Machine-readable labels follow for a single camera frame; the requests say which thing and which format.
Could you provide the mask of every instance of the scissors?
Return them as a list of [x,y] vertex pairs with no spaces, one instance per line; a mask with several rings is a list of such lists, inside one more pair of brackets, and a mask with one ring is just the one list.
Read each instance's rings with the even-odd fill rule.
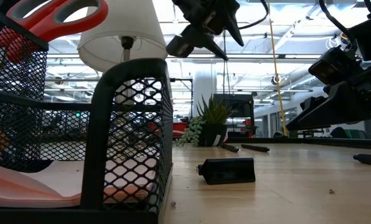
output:
[[[38,38],[50,42],[58,37],[77,34],[101,24],[108,15],[108,5],[104,0],[51,0],[26,15],[48,0],[21,0],[8,12],[7,17],[31,31]],[[74,12],[84,7],[94,6],[97,10],[82,19],[64,22]],[[33,42],[5,27],[0,31],[0,68],[7,59],[15,64],[20,63],[39,48]]]

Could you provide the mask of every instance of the black monitor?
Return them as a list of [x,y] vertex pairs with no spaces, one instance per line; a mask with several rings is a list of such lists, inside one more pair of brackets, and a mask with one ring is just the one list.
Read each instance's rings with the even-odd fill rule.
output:
[[214,94],[213,100],[222,101],[225,105],[232,107],[231,117],[233,118],[254,119],[252,94]]

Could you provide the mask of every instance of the white lamp shade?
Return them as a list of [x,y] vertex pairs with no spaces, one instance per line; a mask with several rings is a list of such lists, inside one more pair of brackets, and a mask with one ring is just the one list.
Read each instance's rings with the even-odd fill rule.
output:
[[[108,17],[95,28],[83,32],[78,45],[81,60],[106,72],[123,62],[120,37],[134,37],[130,59],[166,58],[166,43],[152,0],[105,0]],[[89,8],[87,14],[95,9]]]

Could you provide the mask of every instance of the potted plant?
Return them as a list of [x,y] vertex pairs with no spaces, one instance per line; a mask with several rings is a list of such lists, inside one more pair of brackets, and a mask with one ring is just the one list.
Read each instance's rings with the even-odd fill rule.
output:
[[227,135],[227,119],[231,116],[231,108],[222,102],[215,102],[212,97],[207,104],[202,97],[204,107],[197,105],[197,111],[202,116],[190,120],[189,127],[184,130],[184,135],[176,141],[183,146],[191,142],[194,146],[218,146],[223,143]]

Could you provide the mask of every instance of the red scissors handle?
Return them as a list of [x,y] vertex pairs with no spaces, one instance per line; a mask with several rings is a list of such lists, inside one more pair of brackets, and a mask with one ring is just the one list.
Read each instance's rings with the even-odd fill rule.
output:
[[54,12],[57,7],[61,6],[68,0],[52,0],[38,8],[30,16],[25,17],[32,10],[36,9],[38,6],[47,1],[48,0],[21,0],[10,8],[10,10],[7,12],[7,17],[29,30],[42,19],[44,19],[46,15]]
[[[66,18],[68,18],[74,12],[90,6],[97,7],[97,10],[82,19],[72,22],[64,22]],[[36,11],[38,18],[40,12],[41,11],[39,11],[39,9]],[[104,0],[66,0],[65,3],[56,7],[50,14],[44,14],[44,18],[39,20],[38,23],[30,29],[30,31],[40,39],[50,42],[58,37],[77,34],[79,32],[92,29],[98,24],[101,24],[106,19],[107,15],[108,5]],[[9,46],[7,56],[10,61],[19,63],[24,58],[23,52],[34,52],[36,50],[37,47],[31,46],[29,41],[26,41],[24,38],[18,38]]]

